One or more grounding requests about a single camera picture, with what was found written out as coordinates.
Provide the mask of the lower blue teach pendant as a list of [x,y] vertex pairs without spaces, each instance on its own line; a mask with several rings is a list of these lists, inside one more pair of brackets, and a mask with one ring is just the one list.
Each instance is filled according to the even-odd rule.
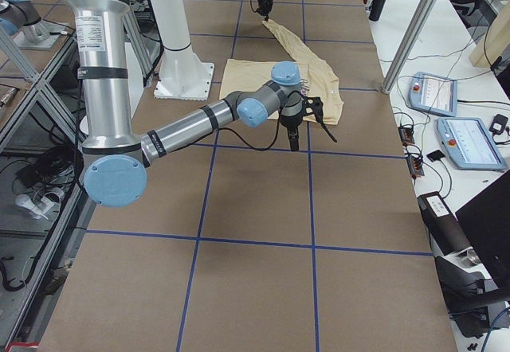
[[459,170],[505,170],[500,154],[484,123],[478,118],[440,117],[439,140]]

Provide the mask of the aluminium frame post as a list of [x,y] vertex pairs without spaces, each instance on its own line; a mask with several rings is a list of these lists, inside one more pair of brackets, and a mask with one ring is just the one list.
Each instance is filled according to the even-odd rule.
[[380,91],[383,94],[390,94],[390,91],[396,83],[403,66],[407,62],[407,58],[410,55],[410,52],[418,39],[418,35],[422,31],[422,28],[425,25],[436,1],[437,0],[419,1],[418,6],[414,11],[414,15],[410,20],[410,24],[408,25],[397,52],[394,55],[390,68],[382,82]]

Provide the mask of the black box with label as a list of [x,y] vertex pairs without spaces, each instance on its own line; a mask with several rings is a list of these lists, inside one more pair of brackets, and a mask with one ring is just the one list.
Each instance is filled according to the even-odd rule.
[[438,192],[417,197],[422,220],[443,254],[461,252],[471,246],[457,219]]

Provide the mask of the wooden board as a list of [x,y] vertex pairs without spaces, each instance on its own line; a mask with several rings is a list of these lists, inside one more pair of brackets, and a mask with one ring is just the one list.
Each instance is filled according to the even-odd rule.
[[487,33],[469,55],[469,60],[474,67],[491,68],[508,46],[509,4],[498,13],[495,20],[488,27]]

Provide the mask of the black monitor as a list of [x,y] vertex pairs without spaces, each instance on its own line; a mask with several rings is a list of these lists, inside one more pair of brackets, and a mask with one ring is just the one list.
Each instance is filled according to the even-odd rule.
[[509,286],[509,173],[456,212],[458,223],[498,287]]

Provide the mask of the blue teach pendant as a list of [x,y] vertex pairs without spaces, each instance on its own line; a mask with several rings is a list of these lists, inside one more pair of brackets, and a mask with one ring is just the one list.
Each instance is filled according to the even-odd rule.
[[411,77],[408,93],[410,107],[432,115],[457,115],[457,81],[427,72]]
[[500,154],[484,123],[478,118],[440,117],[439,140],[459,170],[505,170]]

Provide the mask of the small black power adapter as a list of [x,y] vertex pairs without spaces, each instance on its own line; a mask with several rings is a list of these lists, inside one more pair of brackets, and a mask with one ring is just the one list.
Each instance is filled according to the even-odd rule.
[[494,135],[501,135],[505,132],[508,124],[508,117],[501,114],[494,115],[489,131]]

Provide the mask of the beige long-sleeve printed shirt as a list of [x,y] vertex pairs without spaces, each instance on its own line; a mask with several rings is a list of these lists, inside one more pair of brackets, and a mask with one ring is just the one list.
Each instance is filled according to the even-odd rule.
[[[304,82],[302,92],[309,97],[319,97],[323,102],[324,122],[336,125],[341,117],[343,101],[339,94],[339,77],[331,66],[318,57],[301,39],[274,20],[262,25],[277,39],[280,46],[295,61]],[[229,59],[226,63],[219,97],[231,92],[254,91],[270,79],[274,61],[244,61]]]

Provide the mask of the upper blue teach pendant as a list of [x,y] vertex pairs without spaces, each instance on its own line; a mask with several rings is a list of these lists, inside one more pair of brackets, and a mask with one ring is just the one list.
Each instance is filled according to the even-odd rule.
[[411,77],[408,93],[410,107],[432,115],[457,115],[457,81],[427,72]]

